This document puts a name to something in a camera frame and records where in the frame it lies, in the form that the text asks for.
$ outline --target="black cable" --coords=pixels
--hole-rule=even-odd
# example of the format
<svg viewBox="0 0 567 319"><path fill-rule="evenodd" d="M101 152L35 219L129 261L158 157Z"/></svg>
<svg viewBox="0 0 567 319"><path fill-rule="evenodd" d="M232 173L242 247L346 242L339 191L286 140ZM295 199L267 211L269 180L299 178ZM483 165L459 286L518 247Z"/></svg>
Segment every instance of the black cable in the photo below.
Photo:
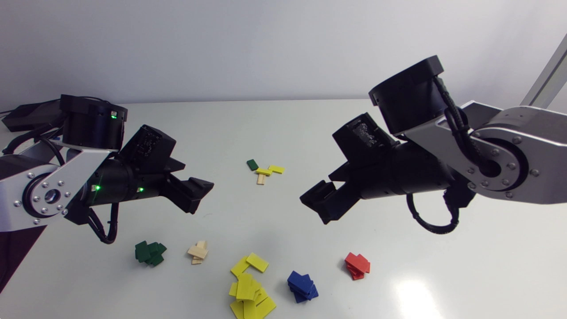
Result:
<svg viewBox="0 0 567 319"><path fill-rule="evenodd" d="M445 117L447 118L447 122L460 151L469 161L478 166L482 172L490 174L494 168L488 163L488 160L483 157L479 147L468 134L470 127L468 126L466 114L456 106L441 79L434 77L433 82L447 105Z"/></svg>
<svg viewBox="0 0 567 319"><path fill-rule="evenodd" d="M110 224L110 228L108 229L108 235L105 235L104 227L100 222L100 219L92 208L89 209L87 219L88 225L92 228L97 237L99 237L100 241L105 244L110 245L116 239L116 234L118 233L118 210L119 204L112 203L110 210L110 221L108 222Z"/></svg>
<svg viewBox="0 0 567 319"><path fill-rule="evenodd" d="M60 114L56 119L54 119L53 121L42 125L32 131L29 131L25 134L22 134L18 137L16 137L15 139L13 139L8 146L2 151L2 153L4 153L4 155L8 155L8 154L14 154L14 151L16 150L16 148L18 146L20 146L22 143L24 143L25 141L37 137L39 135L42 135L43 133L49 131L50 129L54 128L54 127L60 127L63 125L64 121L65 121L65 117L66 115L64 114Z"/></svg>
<svg viewBox="0 0 567 319"><path fill-rule="evenodd" d="M55 157L57 157L59 165L63 166L65 164L65 160L63 159L61 152L59 152L59 150L55 147L55 145L53 145L53 143L51 143L47 138L41 135L37 139L45 143L49 147L49 149L51 149Z"/></svg>
<svg viewBox="0 0 567 319"><path fill-rule="evenodd" d="M449 203L446 203L446 205L447 205L447 209L449 209L449 212L451 213L451 222L445 226L437 226L437 225L429 224L428 222L426 222L421 218L420 214L416 210L416 206L413 204L413 194L406 195L406 201L408 202L409 211L411 211L413 218L417 220L417 222L423 228L427 229L428 231L434 234L443 235L450 233L453 230L455 230L457 225L459 225L459 208L453 207L449 205Z"/></svg>

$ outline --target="beige wooden block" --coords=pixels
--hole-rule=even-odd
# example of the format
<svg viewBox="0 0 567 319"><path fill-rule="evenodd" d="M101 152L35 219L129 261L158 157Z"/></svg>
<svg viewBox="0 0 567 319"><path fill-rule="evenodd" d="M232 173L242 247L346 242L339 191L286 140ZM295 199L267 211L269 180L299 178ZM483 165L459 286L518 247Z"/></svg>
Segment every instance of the beige wooden block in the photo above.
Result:
<svg viewBox="0 0 567 319"><path fill-rule="evenodd" d="M258 174L258 180L256 181L256 184L264 185L265 182L266 182L266 175Z"/></svg>
<svg viewBox="0 0 567 319"><path fill-rule="evenodd" d="M207 241L206 240L199 240L197 242L196 246L199 247L199 248L207 249ZM203 259L193 256L193 260L191 261L192 265L199 265L201 263L203 263Z"/></svg>
<svg viewBox="0 0 567 319"><path fill-rule="evenodd" d="M195 257L199 257L201 259L205 259L205 256L207 256L207 253L209 251L204 249L204 248L200 248L197 246L191 246L191 248L189 248L189 250L187 250L187 253L191 256L195 256Z"/></svg>

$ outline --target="yellow wooden block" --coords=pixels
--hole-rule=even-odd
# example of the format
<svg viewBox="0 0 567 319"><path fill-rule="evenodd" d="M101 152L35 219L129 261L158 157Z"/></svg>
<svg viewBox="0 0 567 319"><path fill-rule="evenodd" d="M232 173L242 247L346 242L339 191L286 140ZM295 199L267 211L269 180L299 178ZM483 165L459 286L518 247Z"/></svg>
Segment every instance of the yellow wooden block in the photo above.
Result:
<svg viewBox="0 0 567 319"><path fill-rule="evenodd" d="M230 304L230 309L234 312L236 319L244 319L244 303L242 301L233 301Z"/></svg>
<svg viewBox="0 0 567 319"><path fill-rule="evenodd" d="M254 297L252 298L253 300L256 300L256 298L258 297L258 294L260 293L260 288L262 288L262 285L257 282L255 279L252 279L252 289L254 290Z"/></svg>
<svg viewBox="0 0 567 319"><path fill-rule="evenodd" d="M271 170L271 171L274 171L275 173L278 173L278 174L283 174L284 171L285 171L285 168L279 167L279 166L276 166L276 165L270 165L270 167L268 167L268 169Z"/></svg>
<svg viewBox="0 0 567 319"><path fill-rule="evenodd" d="M256 174L264 174L264 175L270 176L272 174L272 171L271 170L265 170L265 169L257 169Z"/></svg>
<svg viewBox="0 0 567 319"><path fill-rule="evenodd" d="M244 319L256 319L256 304L254 300L244 300Z"/></svg>
<svg viewBox="0 0 567 319"><path fill-rule="evenodd" d="M254 278L251 274L246 272L238 276L238 286L236 286L236 299L239 300L254 300L254 286L252 281Z"/></svg>
<svg viewBox="0 0 567 319"><path fill-rule="evenodd" d="M255 253L251 253L248 258L246 258L246 262L251 264L252 267L258 269L260 272L264 272L269 265L267 261L263 260Z"/></svg>
<svg viewBox="0 0 567 319"><path fill-rule="evenodd" d="M276 303L272 300L272 298L267 297L258 306L256 306L256 317L264 318L265 316L268 315L268 313L270 313L275 308L276 308Z"/></svg>
<svg viewBox="0 0 567 319"><path fill-rule="evenodd" d="M258 174L258 180L256 181L258 185L266 184L266 175Z"/></svg>
<svg viewBox="0 0 567 319"><path fill-rule="evenodd" d="M229 296L236 297L236 288L238 287L238 283L232 283L230 285Z"/></svg>
<svg viewBox="0 0 567 319"><path fill-rule="evenodd" d="M205 259L208 252L209 252L208 250L206 250L204 248L197 247L197 246L191 246L191 248L189 248L189 250L187 250L187 253L189 255L199 257L201 259Z"/></svg>
<svg viewBox="0 0 567 319"><path fill-rule="evenodd" d="M260 288L260 292L258 293L258 296L256 298L254 298L254 302L256 303L256 305L258 305L259 303L261 303L262 301L264 301L264 299L268 298L268 294L266 293L266 290L263 288Z"/></svg>
<svg viewBox="0 0 567 319"><path fill-rule="evenodd" d="M236 265L234 265L234 267L230 270L230 272L236 277L242 274L244 270L246 270L246 268L250 266L250 264L246 262L247 258L248 256L242 257L242 259L239 262L237 262Z"/></svg>

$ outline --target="metal pole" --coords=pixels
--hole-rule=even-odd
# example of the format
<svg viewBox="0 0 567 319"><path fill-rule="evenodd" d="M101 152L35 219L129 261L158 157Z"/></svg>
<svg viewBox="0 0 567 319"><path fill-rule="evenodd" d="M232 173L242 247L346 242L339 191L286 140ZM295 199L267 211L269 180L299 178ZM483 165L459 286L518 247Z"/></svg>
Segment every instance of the metal pole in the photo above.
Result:
<svg viewBox="0 0 567 319"><path fill-rule="evenodd" d="M567 35L520 105L547 108L567 82Z"/></svg>

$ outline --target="blue wooden block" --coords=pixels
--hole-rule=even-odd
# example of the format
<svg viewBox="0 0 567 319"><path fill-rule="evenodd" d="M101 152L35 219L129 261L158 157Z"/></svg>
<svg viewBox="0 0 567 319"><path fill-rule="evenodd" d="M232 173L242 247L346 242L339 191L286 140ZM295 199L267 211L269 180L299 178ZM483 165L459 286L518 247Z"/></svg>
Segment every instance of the blue wooden block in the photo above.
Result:
<svg viewBox="0 0 567 319"><path fill-rule="evenodd" d="M315 287L315 285L313 285L313 288L311 288L311 291L309 292L309 294L307 296L305 296L305 298L307 298L308 300L311 300L315 297L319 297L319 293L317 292L317 288Z"/></svg>
<svg viewBox="0 0 567 319"><path fill-rule="evenodd" d="M294 295L294 297L295 297L295 302L296 302L296 303L299 304L299 303L302 303L302 302L304 302L304 301L307 301L307 298L303 297L299 292L294 291L293 289L291 289L291 287L290 287L290 290L293 292L293 295Z"/></svg>
<svg viewBox="0 0 567 319"><path fill-rule="evenodd" d="M313 288L313 280L309 278L309 275L299 275L297 272L292 271L291 275L287 278L287 285L293 287L294 290L307 296L311 289Z"/></svg>

